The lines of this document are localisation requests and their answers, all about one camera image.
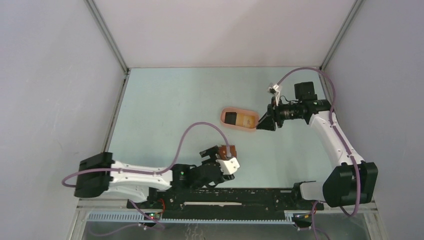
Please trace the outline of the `brown leather card holder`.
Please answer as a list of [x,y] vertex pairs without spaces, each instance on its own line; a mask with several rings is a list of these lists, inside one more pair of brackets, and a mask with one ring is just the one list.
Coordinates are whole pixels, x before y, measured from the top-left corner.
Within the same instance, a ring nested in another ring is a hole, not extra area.
[[236,158],[237,157],[237,151],[235,145],[230,145],[229,148],[227,148],[226,145],[218,145],[217,150],[217,158],[221,160],[229,160],[230,158]]

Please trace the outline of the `pink oval tray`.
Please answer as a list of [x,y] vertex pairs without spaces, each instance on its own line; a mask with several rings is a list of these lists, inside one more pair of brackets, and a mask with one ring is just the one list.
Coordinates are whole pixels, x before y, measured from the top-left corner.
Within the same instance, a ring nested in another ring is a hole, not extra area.
[[[243,128],[237,125],[230,125],[230,124],[224,123],[226,112],[236,112],[237,114],[255,116],[255,128],[249,129],[249,128]],[[237,107],[225,107],[220,114],[220,122],[223,126],[234,129],[234,130],[244,131],[244,132],[250,132],[250,133],[255,132],[258,121],[259,121],[259,114],[256,111],[246,110],[246,109],[237,108]]]

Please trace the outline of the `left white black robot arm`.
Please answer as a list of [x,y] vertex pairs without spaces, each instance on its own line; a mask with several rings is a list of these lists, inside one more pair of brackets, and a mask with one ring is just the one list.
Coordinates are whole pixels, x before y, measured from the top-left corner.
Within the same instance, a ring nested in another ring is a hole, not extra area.
[[88,199],[108,195],[153,208],[158,202],[153,190],[198,190],[233,180],[240,164],[235,155],[228,157],[224,149],[211,147],[200,152],[204,158],[200,165],[177,163],[169,170],[127,164],[113,160],[111,152],[102,152],[79,163],[74,196]]

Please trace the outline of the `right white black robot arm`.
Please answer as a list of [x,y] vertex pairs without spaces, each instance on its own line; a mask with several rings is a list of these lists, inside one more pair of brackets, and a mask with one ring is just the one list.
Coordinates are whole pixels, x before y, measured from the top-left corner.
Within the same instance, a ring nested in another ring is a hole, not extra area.
[[333,208],[371,202],[378,168],[375,163],[366,162],[350,144],[331,103],[327,99],[318,99],[313,82],[295,84],[295,100],[287,103],[281,101],[278,84],[270,84],[267,92],[272,95],[271,103],[256,129],[275,131],[285,121],[304,120],[318,135],[333,166],[331,174],[323,182],[300,182],[299,190],[290,196],[291,204],[297,209],[304,209],[311,201],[325,202]]

